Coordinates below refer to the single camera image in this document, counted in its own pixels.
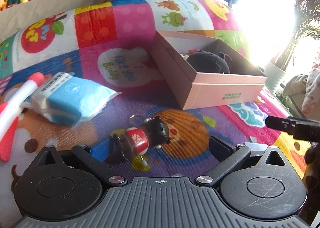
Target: circular black motor cover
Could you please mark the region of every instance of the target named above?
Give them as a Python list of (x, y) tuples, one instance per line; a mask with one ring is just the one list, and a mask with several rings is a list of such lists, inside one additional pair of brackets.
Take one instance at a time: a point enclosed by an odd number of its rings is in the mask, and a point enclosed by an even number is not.
[(51, 221), (69, 219), (91, 208), (102, 195), (101, 183), (94, 175), (69, 168), (57, 157), (55, 160), (44, 165), (33, 161), (18, 181), (14, 198), (23, 215)]
[(227, 175), (221, 182), (220, 194), (238, 213), (264, 220), (297, 214), (307, 197), (297, 172), (276, 151), (263, 155), (254, 167)]

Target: open cardboard box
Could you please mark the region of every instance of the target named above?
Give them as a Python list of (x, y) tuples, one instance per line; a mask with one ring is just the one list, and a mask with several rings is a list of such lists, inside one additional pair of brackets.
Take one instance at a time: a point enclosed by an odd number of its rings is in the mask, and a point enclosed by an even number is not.
[[(232, 74), (198, 73), (180, 55), (201, 49), (232, 58)], [(157, 31), (151, 55), (183, 110), (254, 101), (266, 76), (223, 41), (189, 33)]]

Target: white plant pot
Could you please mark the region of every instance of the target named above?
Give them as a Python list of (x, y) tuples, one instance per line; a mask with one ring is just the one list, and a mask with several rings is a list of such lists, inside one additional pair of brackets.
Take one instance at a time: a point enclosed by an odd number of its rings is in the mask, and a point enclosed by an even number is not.
[(264, 69), (264, 75), (267, 77), (266, 86), (272, 91), (275, 92), (279, 87), (281, 81), (283, 80), (286, 71), (276, 67), (271, 62), (268, 62), (266, 68)]

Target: potted plant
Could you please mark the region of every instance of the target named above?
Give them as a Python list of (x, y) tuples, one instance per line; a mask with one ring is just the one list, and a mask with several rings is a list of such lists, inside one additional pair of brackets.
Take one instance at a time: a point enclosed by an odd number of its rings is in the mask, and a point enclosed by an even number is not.
[(284, 78), (300, 39), (305, 36), (320, 39), (320, 0), (295, 0), (294, 13), (295, 23), (289, 43), (265, 67), (264, 74), (268, 77), (266, 85), (272, 91)]

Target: green leaf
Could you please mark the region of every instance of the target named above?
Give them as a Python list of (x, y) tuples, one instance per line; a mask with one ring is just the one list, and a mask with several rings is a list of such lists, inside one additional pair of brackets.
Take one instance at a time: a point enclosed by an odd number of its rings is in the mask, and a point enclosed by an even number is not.
[(61, 21), (55, 21), (52, 24), (52, 30), (54, 33), (58, 34), (58, 35), (62, 35), (63, 34), (63, 30), (64, 30), (64, 25)]
[(216, 127), (217, 123), (214, 119), (208, 116), (202, 116), (203, 120), (206, 124), (208, 124), (210, 127)]

